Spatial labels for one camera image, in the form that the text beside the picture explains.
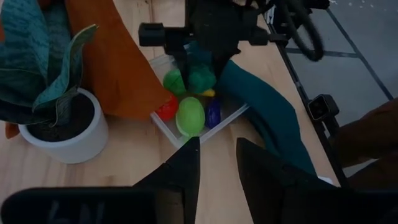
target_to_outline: gray floor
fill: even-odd
[[[327,56],[311,62],[292,40],[287,51],[307,95],[331,94],[340,108],[336,118],[344,125],[398,97],[398,1],[330,2],[329,11],[311,15]],[[299,33],[306,37],[304,30]],[[344,172],[349,177],[372,162]]]

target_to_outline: cable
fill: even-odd
[[[310,60],[317,62],[319,61],[324,54],[323,51],[323,44],[321,37],[313,25],[311,18],[308,16],[307,12],[305,11],[304,7],[300,3],[300,0],[270,0],[268,4],[262,7],[262,11],[268,11],[273,5],[276,5],[277,8],[280,9],[281,13],[284,15],[287,23],[287,27],[291,32],[293,41],[297,44],[299,49],[303,52],[303,54]],[[304,41],[299,36],[296,27],[294,26],[294,22],[290,16],[290,12],[288,7],[291,8],[297,16],[297,19],[302,21],[302,25],[304,29],[307,31],[308,35],[310,36],[310,40],[313,45],[313,49],[309,49],[305,44]]]

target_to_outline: wooden tabletop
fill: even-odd
[[[138,43],[141,22],[182,26],[184,0],[114,0],[123,22]],[[264,20],[259,24],[265,27]],[[241,42],[242,53],[233,61],[278,90],[296,110],[302,141],[318,175],[337,178],[308,118],[282,57],[273,43],[253,47]],[[161,48],[141,48],[147,59],[164,54]],[[134,185],[176,149],[150,121],[138,122],[108,117],[109,142],[94,159],[77,165],[55,161],[28,144],[21,135],[6,140],[0,122],[0,203],[20,189],[37,186],[127,186]],[[236,138],[264,145],[244,119],[238,118],[201,146],[201,179],[197,223],[252,223],[239,181]]]

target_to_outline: red object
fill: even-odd
[[[156,114],[162,119],[162,121],[168,121],[175,116],[177,110],[178,100],[174,95],[171,95],[168,102],[156,110]]]

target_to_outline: dark green towel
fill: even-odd
[[[195,42],[190,44],[189,51],[203,63],[211,63],[210,53],[200,49]],[[264,139],[267,150],[309,174],[316,175],[307,149],[301,141],[295,110],[278,91],[232,60],[221,74],[216,90],[244,101],[251,107],[246,113],[247,118]]]

